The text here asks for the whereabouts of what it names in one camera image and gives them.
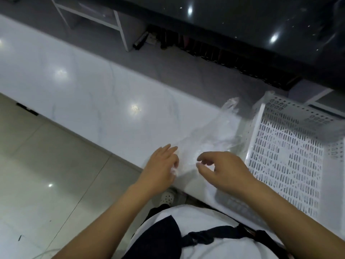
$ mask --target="white cable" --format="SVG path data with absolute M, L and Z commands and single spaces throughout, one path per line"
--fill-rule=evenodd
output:
M 46 254 L 46 253 L 58 252 L 58 251 L 60 251 L 60 250 L 61 250 L 60 248 L 59 248 L 59 249 L 51 249 L 51 250 L 48 250 L 48 251 L 45 251 L 45 252 L 41 253 L 40 255 L 35 256 L 35 257 L 32 258 L 32 259 L 36 259 L 36 258 L 38 258 L 38 257 L 40 257 L 40 256 L 42 256 L 42 255 L 44 255 L 44 254 Z

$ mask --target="black apron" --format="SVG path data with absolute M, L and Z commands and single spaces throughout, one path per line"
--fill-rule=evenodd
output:
M 215 238 L 241 239 L 248 237 L 269 248 L 279 259 L 288 259 L 287 252 L 278 246 L 265 231 L 248 232 L 243 225 L 217 226 L 181 236 L 172 216 L 168 216 L 147 229 L 129 248 L 122 259 L 179 259 L 182 248 L 197 244 L 211 244 Z

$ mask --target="forearm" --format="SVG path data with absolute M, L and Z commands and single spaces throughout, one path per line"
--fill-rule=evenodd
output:
M 343 258 L 345 242 L 257 181 L 242 200 L 255 210 L 298 258 Z
M 132 185 L 120 199 L 70 241 L 54 259 L 106 259 L 114 254 L 128 227 L 151 196 Z

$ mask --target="black glossy surface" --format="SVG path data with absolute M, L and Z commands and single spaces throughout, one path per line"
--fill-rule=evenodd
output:
M 95 0 L 167 29 L 343 89 L 329 26 L 336 0 Z

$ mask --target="left hand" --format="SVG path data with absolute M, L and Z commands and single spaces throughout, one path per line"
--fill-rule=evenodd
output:
M 141 172 L 136 185 L 149 194 L 149 197 L 164 192 L 174 182 L 175 175 L 171 173 L 171 168 L 177 168 L 179 159 L 174 152 L 177 146 L 170 144 L 159 147 L 150 157 L 144 170 Z

